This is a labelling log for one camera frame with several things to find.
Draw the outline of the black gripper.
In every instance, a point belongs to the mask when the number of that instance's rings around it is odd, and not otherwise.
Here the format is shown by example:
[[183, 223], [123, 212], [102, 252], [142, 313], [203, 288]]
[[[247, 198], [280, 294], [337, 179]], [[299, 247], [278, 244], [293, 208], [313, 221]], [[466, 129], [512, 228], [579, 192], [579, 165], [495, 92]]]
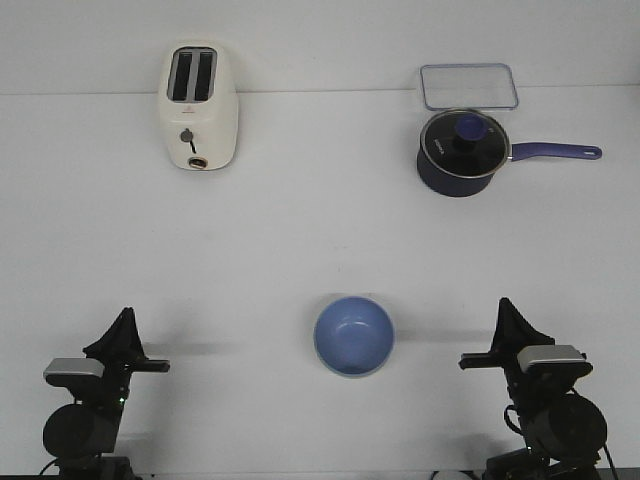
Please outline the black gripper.
[[459, 367], [466, 369], [501, 368], [510, 395], [554, 395], [555, 373], [550, 368], [523, 374], [516, 356], [526, 347], [554, 345], [555, 339], [536, 330], [512, 301], [499, 300], [496, 329], [489, 352], [464, 353]]
[[134, 373], [167, 373], [168, 360], [145, 358], [139, 337], [135, 311], [125, 307], [113, 324], [95, 342], [83, 349], [87, 358], [109, 363], [103, 374], [105, 396], [109, 400], [127, 400]]

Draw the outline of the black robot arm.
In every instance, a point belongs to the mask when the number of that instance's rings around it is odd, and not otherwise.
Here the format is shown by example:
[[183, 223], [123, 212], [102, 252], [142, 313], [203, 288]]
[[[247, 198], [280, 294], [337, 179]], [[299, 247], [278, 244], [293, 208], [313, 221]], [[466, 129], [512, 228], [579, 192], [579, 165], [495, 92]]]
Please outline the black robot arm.
[[511, 403], [503, 420], [525, 446], [486, 460], [484, 479], [598, 479], [606, 449], [601, 410], [575, 390], [593, 371], [584, 353], [536, 330], [506, 297], [489, 350], [464, 353], [463, 370], [499, 368]]
[[166, 373], [167, 360], [144, 352], [135, 311], [125, 307], [82, 358], [55, 358], [43, 378], [71, 394], [73, 402], [54, 411], [43, 428], [43, 445], [59, 479], [136, 479], [131, 461], [114, 454], [133, 374]]

